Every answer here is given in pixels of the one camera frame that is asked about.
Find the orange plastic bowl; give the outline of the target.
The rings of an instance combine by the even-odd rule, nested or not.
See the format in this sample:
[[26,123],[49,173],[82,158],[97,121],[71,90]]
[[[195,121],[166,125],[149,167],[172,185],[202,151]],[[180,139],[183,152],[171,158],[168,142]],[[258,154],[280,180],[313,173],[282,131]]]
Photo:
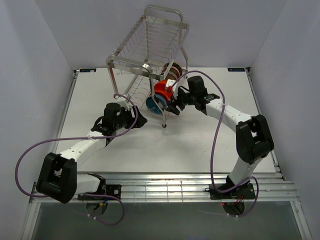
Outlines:
[[155,93],[167,93],[167,94],[171,94],[172,90],[168,90],[167,87],[167,80],[162,80],[162,81],[158,81],[155,85],[154,85],[154,92]]
[[167,92],[167,91],[155,91],[155,94],[161,96],[167,103],[170,102],[173,96],[172,92]]

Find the blue ceramic bowl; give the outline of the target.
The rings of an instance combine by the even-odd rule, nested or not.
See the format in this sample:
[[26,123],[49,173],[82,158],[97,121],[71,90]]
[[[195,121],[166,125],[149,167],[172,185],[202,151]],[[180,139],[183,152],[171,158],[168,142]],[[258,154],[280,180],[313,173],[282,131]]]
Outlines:
[[[162,96],[160,96],[158,94],[156,94],[155,96],[159,100],[159,103],[162,105],[163,109],[165,110],[167,108],[166,100]],[[152,112],[154,114],[157,114],[157,115],[162,115],[162,112],[161,112],[160,108],[156,105],[156,103],[154,102],[154,100],[152,99],[151,96],[149,96],[146,99],[145,104],[146,104],[146,107],[148,108],[148,110],[150,112]]]

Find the white orange patterned bowl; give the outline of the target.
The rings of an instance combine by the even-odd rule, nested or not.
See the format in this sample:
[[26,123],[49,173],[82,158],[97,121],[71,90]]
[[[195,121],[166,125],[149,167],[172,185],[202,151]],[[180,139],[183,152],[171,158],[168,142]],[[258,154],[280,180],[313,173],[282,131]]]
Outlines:
[[[175,67],[175,64],[174,64],[174,63],[172,64],[172,66],[170,67],[170,69],[168,70],[168,72],[171,71],[171,72],[175,73],[178,77],[180,77],[180,73],[179,73],[178,69]],[[161,74],[162,74],[162,75],[167,71],[168,66],[169,66],[169,63],[166,63],[166,64],[163,66],[163,69],[162,69],[162,71],[161,71]]]

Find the brown cream-inside bowl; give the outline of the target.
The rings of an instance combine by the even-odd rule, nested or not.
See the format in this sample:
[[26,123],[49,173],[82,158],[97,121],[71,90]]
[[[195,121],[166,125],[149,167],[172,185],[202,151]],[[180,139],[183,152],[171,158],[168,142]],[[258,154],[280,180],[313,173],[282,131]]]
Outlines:
[[166,75],[166,80],[174,80],[176,81],[179,77],[174,73],[169,71],[168,74]]

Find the floral black-white patterned bowl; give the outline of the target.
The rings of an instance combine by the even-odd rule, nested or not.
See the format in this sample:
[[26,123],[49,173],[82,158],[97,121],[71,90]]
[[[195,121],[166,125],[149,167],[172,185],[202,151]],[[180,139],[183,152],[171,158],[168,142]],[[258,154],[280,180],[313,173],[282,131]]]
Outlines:
[[179,75],[181,76],[183,74],[182,67],[177,63],[174,63],[174,67],[178,69]]

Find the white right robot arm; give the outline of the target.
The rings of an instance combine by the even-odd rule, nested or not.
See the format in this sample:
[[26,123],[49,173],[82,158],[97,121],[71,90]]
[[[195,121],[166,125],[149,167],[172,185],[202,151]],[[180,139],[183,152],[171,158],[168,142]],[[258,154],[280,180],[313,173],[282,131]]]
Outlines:
[[274,141],[266,118],[243,113],[227,105],[223,95],[208,93],[201,76],[187,80],[188,87],[179,86],[173,79],[167,80],[165,91],[172,95],[167,111],[178,115],[186,106],[194,106],[208,117],[217,119],[218,126],[225,125],[235,133],[238,159],[225,183],[211,183],[206,189],[214,200],[237,199],[249,194],[256,197],[250,183],[251,175],[262,159],[274,150]]

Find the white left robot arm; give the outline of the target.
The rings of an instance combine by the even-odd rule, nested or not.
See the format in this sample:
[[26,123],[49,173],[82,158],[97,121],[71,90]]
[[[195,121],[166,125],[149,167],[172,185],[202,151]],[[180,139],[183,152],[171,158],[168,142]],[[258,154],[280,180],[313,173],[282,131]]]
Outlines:
[[147,121],[136,106],[108,103],[103,116],[95,121],[84,139],[67,150],[45,156],[36,190],[63,204],[81,194],[90,194],[95,200],[102,199],[106,195],[106,180],[97,174],[81,175],[79,167],[105,148],[119,130],[141,128]]

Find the aluminium table frame rails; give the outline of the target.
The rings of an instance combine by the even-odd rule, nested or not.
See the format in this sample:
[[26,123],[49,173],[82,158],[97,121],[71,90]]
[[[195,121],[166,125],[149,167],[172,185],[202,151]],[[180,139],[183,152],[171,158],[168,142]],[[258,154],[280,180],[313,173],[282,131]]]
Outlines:
[[227,215],[226,199],[211,199],[207,163],[173,157],[165,172],[96,172],[121,186],[121,202],[111,201],[99,219],[94,201],[68,204],[32,199],[24,240],[309,240],[311,233],[297,188],[286,180],[274,153],[254,174],[258,200],[243,201],[245,217]]

